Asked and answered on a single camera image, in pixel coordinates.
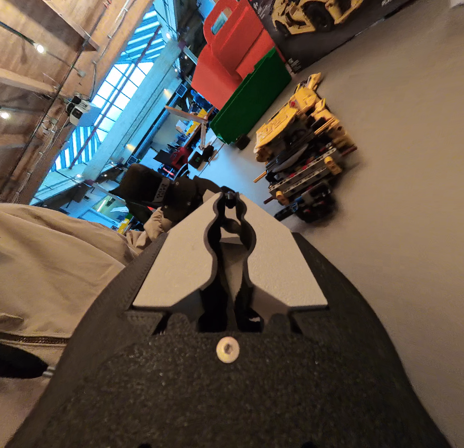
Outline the person's beige jacket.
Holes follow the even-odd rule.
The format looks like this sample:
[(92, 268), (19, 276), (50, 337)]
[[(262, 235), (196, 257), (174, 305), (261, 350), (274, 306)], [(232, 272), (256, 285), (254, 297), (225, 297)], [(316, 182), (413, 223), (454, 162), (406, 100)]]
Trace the person's beige jacket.
[(1, 447), (44, 392), (89, 307), (140, 254), (102, 224), (1, 203)]

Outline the red office chair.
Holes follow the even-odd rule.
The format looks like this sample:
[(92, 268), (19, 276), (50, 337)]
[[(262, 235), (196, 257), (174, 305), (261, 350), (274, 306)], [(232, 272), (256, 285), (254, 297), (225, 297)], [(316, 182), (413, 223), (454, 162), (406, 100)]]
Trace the red office chair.
[(184, 165), (188, 164), (190, 152), (186, 147), (180, 147), (170, 155), (170, 166), (179, 171)]

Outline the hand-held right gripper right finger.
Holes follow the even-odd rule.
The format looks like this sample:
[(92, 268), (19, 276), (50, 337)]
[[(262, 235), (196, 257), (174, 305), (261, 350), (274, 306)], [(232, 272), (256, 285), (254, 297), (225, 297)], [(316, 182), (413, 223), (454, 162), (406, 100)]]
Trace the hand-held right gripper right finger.
[(246, 196), (237, 194), (240, 241), (246, 248), (241, 295), (260, 317), (321, 310), (328, 300), (292, 232)]

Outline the red carry bag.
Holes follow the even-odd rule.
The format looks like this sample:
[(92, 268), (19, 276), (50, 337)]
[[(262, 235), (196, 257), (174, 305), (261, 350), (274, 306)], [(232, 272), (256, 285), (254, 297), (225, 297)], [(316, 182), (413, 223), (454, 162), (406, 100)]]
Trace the red carry bag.
[(275, 43), (248, 0), (219, 0), (206, 17), (203, 32), (206, 46), (191, 85), (220, 110)]

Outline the green plastic bin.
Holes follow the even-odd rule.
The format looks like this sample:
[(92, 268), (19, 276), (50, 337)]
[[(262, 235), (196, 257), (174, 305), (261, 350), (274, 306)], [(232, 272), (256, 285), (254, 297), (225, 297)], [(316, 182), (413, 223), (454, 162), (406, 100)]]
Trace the green plastic bin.
[(210, 122), (216, 137), (234, 145), (247, 135), (291, 81), (277, 48), (255, 65)]

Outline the toy car cardboard box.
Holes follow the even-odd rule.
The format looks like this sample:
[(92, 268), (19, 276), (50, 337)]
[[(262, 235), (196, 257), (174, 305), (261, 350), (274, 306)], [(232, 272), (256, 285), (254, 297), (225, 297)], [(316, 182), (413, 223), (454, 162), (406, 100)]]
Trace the toy car cardboard box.
[(248, 0), (293, 73), (412, 0)]

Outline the black device green light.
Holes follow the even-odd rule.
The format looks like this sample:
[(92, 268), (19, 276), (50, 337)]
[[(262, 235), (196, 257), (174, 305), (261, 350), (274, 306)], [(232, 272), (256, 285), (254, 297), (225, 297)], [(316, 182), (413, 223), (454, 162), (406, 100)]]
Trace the black device green light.
[(195, 170), (201, 170), (207, 163), (209, 163), (214, 155), (214, 150), (212, 152), (203, 152), (200, 153), (195, 151), (189, 159), (189, 166)]

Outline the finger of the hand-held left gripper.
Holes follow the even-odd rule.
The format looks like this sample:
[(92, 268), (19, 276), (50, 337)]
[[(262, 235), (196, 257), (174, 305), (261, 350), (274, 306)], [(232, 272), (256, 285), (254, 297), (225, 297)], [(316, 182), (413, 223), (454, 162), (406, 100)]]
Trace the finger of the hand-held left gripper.
[(243, 263), (247, 249), (239, 237), (226, 237), (225, 241), (220, 242), (219, 247), (222, 252), (223, 270), (229, 293), (237, 296), (241, 288)]

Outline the person's left forearm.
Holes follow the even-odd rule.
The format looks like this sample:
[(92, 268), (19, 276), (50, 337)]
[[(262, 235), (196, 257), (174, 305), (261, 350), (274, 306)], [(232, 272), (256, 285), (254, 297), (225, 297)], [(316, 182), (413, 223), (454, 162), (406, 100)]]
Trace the person's left forearm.
[(131, 229), (126, 232), (127, 246), (132, 253), (140, 254), (160, 235), (169, 232), (172, 226), (172, 221), (165, 217), (163, 209), (159, 207), (152, 213), (141, 231)]

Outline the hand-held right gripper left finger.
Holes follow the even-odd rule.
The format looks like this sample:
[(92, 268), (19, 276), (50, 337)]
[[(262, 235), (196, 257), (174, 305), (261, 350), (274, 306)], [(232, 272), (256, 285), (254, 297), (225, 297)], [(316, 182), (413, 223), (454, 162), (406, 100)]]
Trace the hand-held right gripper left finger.
[(202, 311), (201, 292), (214, 280), (217, 256), (207, 239), (218, 220), (222, 193), (203, 205), (167, 233), (132, 306), (155, 311)]

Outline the grey desk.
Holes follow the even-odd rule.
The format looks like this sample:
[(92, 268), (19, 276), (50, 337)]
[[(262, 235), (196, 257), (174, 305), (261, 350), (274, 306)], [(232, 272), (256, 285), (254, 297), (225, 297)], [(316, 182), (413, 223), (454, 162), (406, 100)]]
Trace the grey desk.
[(253, 126), (201, 173), (273, 215), (253, 153), (256, 129), (296, 84), (321, 72), (319, 93), (358, 150), (327, 223), (285, 221), (341, 271), (390, 335), (415, 392), (463, 447), (463, 6), (415, 0), (295, 75)]

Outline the yellow toy car model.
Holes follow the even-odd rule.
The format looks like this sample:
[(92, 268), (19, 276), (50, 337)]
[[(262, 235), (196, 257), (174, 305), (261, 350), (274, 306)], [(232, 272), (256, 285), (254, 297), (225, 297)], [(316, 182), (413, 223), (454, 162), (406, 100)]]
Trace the yellow toy car model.
[(292, 215), (314, 224), (336, 210), (333, 184), (344, 172), (347, 156), (357, 145), (319, 96), (322, 73), (300, 82), (286, 103), (256, 132), (254, 154), (265, 171), (254, 180), (268, 182), (268, 204), (281, 209), (278, 221)]

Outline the white ceiling unit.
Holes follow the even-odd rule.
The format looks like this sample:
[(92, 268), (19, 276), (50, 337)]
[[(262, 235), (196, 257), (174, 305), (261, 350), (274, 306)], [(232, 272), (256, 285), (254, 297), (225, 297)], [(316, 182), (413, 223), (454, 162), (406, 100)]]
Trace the white ceiling unit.
[(91, 103), (89, 100), (84, 99), (80, 95), (74, 95), (70, 102), (67, 104), (66, 113), (69, 118), (69, 122), (73, 126), (78, 126), (84, 114), (91, 111)]

